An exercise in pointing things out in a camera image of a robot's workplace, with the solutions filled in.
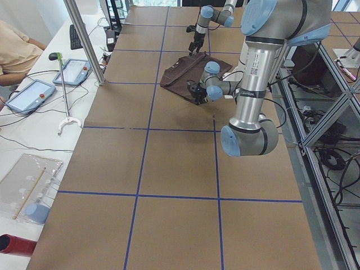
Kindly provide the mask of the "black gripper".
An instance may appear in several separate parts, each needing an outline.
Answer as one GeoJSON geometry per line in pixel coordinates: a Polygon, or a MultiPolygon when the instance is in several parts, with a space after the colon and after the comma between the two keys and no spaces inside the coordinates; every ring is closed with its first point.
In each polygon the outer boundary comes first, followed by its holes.
{"type": "Polygon", "coordinates": [[[193,98],[196,105],[205,104],[208,102],[206,89],[202,88],[199,83],[188,84],[188,91],[193,98]]]}
{"type": "Polygon", "coordinates": [[[193,41],[188,47],[189,54],[193,54],[194,52],[199,53],[200,48],[204,44],[205,35],[205,33],[194,32],[193,41]]]}

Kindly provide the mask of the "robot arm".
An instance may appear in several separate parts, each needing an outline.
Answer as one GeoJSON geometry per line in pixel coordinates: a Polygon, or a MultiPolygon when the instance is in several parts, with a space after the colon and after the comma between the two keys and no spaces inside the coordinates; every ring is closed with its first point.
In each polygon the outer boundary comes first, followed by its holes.
{"type": "Polygon", "coordinates": [[[217,23],[218,26],[232,26],[234,22],[234,10],[236,7],[246,5],[247,1],[226,0],[226,1],[182,1],[182,6],[199,7],[197,22],[189,25],[187,33],[193,33],[193,41],[188,47],[189,55],[193,52],[199,53],[205,40],[206,33],[209,31],[210,22],[217,23]]]}
{"type": "Polygon", "coordinates": [[[331,28],[331,1],[250,1],[241,19],[247,55],[239,82],[220,78],[220,66],[205,65],[199,86],[215,101],[236,100],[235,115],[220,132],[229,156],[265,155],[275,149],[278,131],[261,112],[276,52],[284,44],[302,46],[325,39],[331,28]]]}

